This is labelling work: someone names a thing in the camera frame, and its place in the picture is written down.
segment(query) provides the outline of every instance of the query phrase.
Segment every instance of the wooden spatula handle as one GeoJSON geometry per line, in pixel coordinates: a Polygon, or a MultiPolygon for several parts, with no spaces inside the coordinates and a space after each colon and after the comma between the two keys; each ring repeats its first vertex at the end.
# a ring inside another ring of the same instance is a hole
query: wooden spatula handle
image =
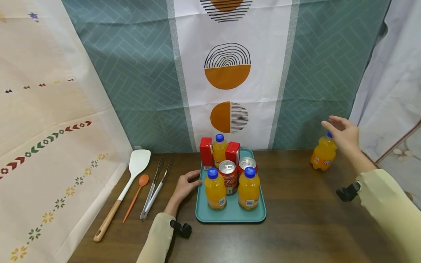
{"type": "Polygon", "coordinates": [[[105,231],[107,231],[107,228],[109,224],[111,223],[112,218],[115,215],[115,212],[117,212],[118,207],[121,204],[121,200],[115,201],[114,205],[112,206],[111,210],[109,211],[107,217],[104,219],[104,222],[102,222],[102,225],[99,227],[99,230],[96,232],[95,236],[93,237],[93,240],[95,242],[100,242],[102,237],[105,234],[105,231]]]}

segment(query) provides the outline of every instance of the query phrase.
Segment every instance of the bottle label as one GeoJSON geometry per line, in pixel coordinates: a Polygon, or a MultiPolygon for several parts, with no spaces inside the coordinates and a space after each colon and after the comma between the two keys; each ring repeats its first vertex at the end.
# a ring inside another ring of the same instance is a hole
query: bottle label
{"type": "Polygon", "coordinates": [[[211,207],[223,206],[225,203],[226,203],[226,196],[225,196],[225,197],[223,197],[223,198],[222,198],[221,200],[219,200],[219,201],[212,201],[212,200],[209,200],[209,199],[208,199],[208,204],[209,204],[211,207]]]}
{"type": "Polygon", "coordinates": [[[242,198],[240,195],[238,195],[238,202],[240,203],[240,205],[244,207],[254,207],[258,205],[259,198],[254,199],[254,200],[246,200],[242,198]]]}
{"type": "Polygon", "coordinates": [[[332,164],[332,160],[325,160],[325,159],[319,158],[315,154],[313,154],[311,160],[315,165],[323,166],[323,167],[329,167],[332,164]]]}
{"type": "Polygon", "coordinates": [[[226,201],[226,197],[219,200],[219,206],[223,206],[225,204],[225,201],[226,201]]]}

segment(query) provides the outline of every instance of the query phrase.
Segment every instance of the blue bottle cap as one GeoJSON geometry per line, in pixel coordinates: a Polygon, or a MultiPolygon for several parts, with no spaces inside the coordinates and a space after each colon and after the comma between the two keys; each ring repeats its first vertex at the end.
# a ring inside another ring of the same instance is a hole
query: blue bottle cap
{"type": "Polygon", "coordinates": [[[215,136],[215,139],[216,139],[216,141],[217,142],[223,142],[224,141],[224,135],[223,134],[217,134],[216,136],[215,136]]]}
{"type": "Polygon", "coordinates": [[[218,177],[218,169],[216,169],[216,168],[210,168],[208,170],[208,177],[211,180],[215,180],[218,177]]]}
{"type": "Polygon", "coordinates": [[[256,170],[253,167],[246,167],[244,169],[244,175],[249,179],[254,178],[256,175],[256,170]]]}

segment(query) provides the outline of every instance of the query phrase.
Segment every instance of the metal tongs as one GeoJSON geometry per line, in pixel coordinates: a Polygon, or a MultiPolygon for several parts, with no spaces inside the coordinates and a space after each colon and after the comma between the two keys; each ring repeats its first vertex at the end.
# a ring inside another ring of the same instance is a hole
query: metal tongs
{"type": "Polygon", "coordinates": [[[164,184],[165,178],[170,173],[171,168],[173,167],[173,160],[171,159],[170,162],[168,163],[167,170],[165,170],[164,176],[162,177],[161,182],[159,183],[156,191],[154,192],[155,184],[158,181],[159,173],[161,172],[163,166],[164,166],[164,161],[161,159],[159,161],[154,180],[152,181],[152,185],[151,185],[151,189],[149,190],[148,197],[146,198],[145,206],[143,207],[142,213],[140,214],[140,219],[146,219],[149,213],[149,210],[151,209],[155,199],[157,198],[159,191],[161,190],[162,185],[164,184]]]}

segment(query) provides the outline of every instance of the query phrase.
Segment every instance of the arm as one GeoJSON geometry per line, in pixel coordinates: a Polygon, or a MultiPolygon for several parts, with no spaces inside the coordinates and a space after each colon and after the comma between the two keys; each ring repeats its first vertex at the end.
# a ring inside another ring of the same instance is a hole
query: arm
{"type": "Polygon", "coordinates": [[[359,173],[361,205],[378,222],[398,250],[403,262],[421,262],[421,211],[398,183],[375,165],[358,146],[358,128],[347,119],[330,116],[322,122],[338,148],[359,173]]]}
{"type": "Polygon", "coordinates": [[[136,263],[163,263],[173,238],[174,229],[170,221],[175,220],[180,203],[196,187],[202,184],[201,180],[189,182],[198,177],[200,170],[188,172],[180,176],[176,189],[163,213],[159,213],[149,230],[148,239],[140,252],[136,263]]]}

